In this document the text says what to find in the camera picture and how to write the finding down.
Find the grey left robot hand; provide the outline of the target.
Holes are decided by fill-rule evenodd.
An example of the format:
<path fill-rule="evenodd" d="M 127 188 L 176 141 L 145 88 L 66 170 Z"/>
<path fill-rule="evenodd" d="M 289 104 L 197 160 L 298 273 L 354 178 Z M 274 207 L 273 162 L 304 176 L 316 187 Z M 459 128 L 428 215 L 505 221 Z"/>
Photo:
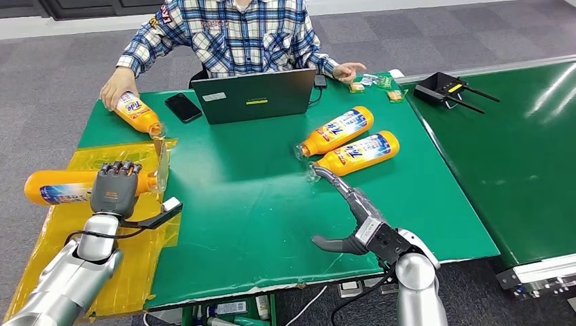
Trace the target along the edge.
<path fill-rule="evenodd" d="M 137 201 L 138 176 L 142 166 L 130 160 L 103 163 L 90 192 L 93 213 L 106 213 L 127 219 Z"/>

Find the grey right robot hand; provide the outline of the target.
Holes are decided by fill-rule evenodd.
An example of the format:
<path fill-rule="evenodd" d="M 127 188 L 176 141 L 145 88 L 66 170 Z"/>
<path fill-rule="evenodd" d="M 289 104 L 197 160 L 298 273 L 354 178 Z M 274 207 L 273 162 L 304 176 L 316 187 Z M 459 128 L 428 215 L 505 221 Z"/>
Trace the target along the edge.
<path fill-rule="evenodd" d="M 368 217 L 382 220 L 382 214 L 366 198 L 365 194 L 360 189 L 351 187 L 341 177 L 335 175 L 327 168 L 317 166 L 316 164 L 310 164 L 308 169 L 310 174 L 314 175 L 315 179 L 324 178 L 328 183 L 335 187 L 337 192 L 348 204 L 351 213 L 356 219 L 356 228 L 346 238 L 326 239 L 322 236 L 316 235 L 311 238 L 311 241 L 323 251 L 365 255 L 368 252 L 366 244 L 356 237 L 356 233 Z"/>

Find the person's right hand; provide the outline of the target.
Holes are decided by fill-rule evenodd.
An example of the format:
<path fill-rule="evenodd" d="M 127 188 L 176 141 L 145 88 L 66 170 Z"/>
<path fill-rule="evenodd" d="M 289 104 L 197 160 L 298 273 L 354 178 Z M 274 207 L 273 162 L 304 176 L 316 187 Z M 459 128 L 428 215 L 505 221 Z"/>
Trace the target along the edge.
<path fill-rule="evenodd" d="M 100 100 L 104 107 L 114 111 L 121 95 L 126 92 L 139 97 L 134 72 L 128 67 L 117 67 L 100 91 Z"/>

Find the person's left hand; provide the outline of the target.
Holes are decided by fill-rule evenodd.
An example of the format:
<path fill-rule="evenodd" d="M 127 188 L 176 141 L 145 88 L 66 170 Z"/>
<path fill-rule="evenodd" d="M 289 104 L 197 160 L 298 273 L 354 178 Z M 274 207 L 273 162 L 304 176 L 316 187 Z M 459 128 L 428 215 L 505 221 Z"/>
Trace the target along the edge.
<path fill-rule="evenodd" d="M 365 70 L 365 65 L 360 62 L 346 62 L 334 67 L 333 77 L 344 84 L 351 84 L 354 82 L 357 72 Z"/>

